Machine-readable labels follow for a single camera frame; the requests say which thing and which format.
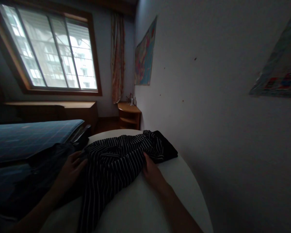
black striped cloth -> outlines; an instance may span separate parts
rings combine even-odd
[[[136,136],[122,135],[99,140],[84,149],[88,162],[79,233],[95,230],[105,206],[138,176],[145,163],[143,151],[155,163],[178,156],[160,132],[149,130]]]

curtain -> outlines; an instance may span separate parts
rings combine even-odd
[[[116,104],[120,101],[123,94],[125,70],[125,31],[122,14],[112,13],[111,30],[112,102]]]

hand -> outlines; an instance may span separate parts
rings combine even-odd
[[[164,179],[161,171],[150,157],[143,152],[146,164],[143,167],[143,174],[148,184],[160,195],[168,195],[172,190],[171,186]]]
[[[67,161],[59,172],[51,190],[55,191],[57,194],[63,195],[71,188],[77,180],[81,170],[87,163],[87,159],[80,163],[80,154],[81,151],[77,151],[68,156]]]

poster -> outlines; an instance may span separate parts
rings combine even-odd
[[[135,85],[150,85],[153,49],[155,41],[156,19],[152,22],[135,51]]]
[[[291,19],[250,95],[291,97]]]

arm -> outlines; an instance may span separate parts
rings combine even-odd
[[[86,165],[87,160],[80,163],[80,159],[78,158],[80,154],[81,152],[78,151],[67,158],[51,189],[36,207],[11,229],[11,233],[39,232],[58,201],[73,185],[81,170]]]
[[[182,205],[172,187],[164,179],[158,167],[146,153],[144,153],[144,156],[146,165],[143,168],[143,173],[149,185],[158,193],[173,232],[202,233],[202,230]]]

